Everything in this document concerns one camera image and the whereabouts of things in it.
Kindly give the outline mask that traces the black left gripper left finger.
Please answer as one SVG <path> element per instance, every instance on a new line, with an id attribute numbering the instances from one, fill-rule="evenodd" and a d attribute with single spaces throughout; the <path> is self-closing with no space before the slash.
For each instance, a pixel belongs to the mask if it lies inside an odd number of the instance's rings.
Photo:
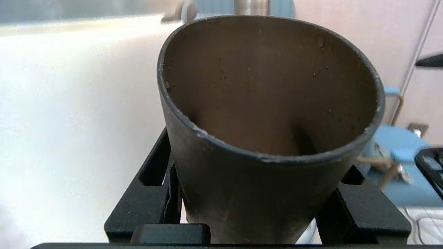
<path id="1" fill-rule="evenodd" d="M 163 130 L 105 222 L 110 243 L 210 244 L 205 224 L 180 224 L 182 196 Z"/>

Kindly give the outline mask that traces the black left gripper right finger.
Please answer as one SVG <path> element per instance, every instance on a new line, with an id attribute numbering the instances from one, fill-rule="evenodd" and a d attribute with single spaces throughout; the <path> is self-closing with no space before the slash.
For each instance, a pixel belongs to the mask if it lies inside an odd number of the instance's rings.
<path id="1" fill-rule="evenodd" d="M 323 244 L 407 244 L 412 226 L 353 166 L 316 215 Z"/>

